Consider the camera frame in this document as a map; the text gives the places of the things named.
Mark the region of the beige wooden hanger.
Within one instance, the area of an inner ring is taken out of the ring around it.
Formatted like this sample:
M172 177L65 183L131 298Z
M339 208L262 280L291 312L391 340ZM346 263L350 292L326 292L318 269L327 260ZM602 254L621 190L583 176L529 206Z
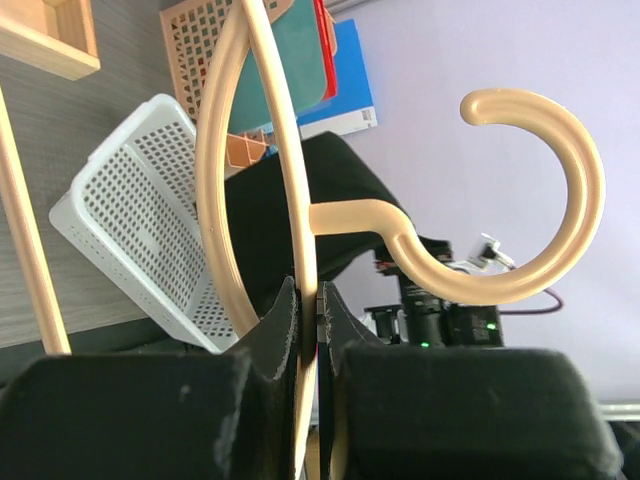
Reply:
M295 283L301 295L291 450L293 465L301 470L317 368L317 236L374 232L411 280L441 298L471 305L516 302L551 286L583 256L602 218L605 174L589 132L554 101L519 89L484 89L466 95L460 113L467 123L514 126L536 135L554 151L566 176L567 206L553 240L526 265L496 276L457 273L425 250L407 215L395 206L378 200L311 201L292 100L268 15L260 1L237 3L222 29L205 83L197 123L195 178L207 262L220 301L239 335L254 328L258 318L229 235L224 159L232 103L248 55L255 57L274 126L291 225Z

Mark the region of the black trousers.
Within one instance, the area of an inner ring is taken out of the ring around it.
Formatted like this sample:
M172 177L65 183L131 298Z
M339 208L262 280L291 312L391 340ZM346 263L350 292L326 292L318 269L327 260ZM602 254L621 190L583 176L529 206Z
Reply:
M400 205L390 190L341 137L331 132L302 142L311 202L362 199ZM260 317L294 274L285 186L277 154L225 181L226 211L236 263ZM375 233L316 238L318 279L332 281L351 262L383 244Z

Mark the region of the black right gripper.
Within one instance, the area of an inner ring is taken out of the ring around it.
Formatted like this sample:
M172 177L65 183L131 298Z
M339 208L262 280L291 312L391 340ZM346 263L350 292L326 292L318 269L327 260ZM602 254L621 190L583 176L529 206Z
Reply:
M392 259L386 246L374 250L375 266L383 276L398 282L402 325L411 345L450 345L446 301L412 281Z

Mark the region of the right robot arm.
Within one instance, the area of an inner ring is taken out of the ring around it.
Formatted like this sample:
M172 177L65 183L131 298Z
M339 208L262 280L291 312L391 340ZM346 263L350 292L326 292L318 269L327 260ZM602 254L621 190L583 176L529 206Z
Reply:
M503 345L495 306L469 306L446 301L418 286L403 273L385 246L374 250L379 274L397 279L400 302L368 307L365 313L386 344L408 343L422 348Z

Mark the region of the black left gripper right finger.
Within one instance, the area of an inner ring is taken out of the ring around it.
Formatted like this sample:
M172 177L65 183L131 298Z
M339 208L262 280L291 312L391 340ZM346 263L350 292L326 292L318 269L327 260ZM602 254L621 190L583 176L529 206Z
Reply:
M613 479L623 454L585 379L543 349L388 346L318 292L325 479Z

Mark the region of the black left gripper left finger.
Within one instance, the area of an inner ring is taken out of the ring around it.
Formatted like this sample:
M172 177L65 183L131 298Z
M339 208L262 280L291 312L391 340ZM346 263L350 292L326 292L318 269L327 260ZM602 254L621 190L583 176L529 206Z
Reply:
M298 293L212 354L47 356L1 398L5 479L292 479Z

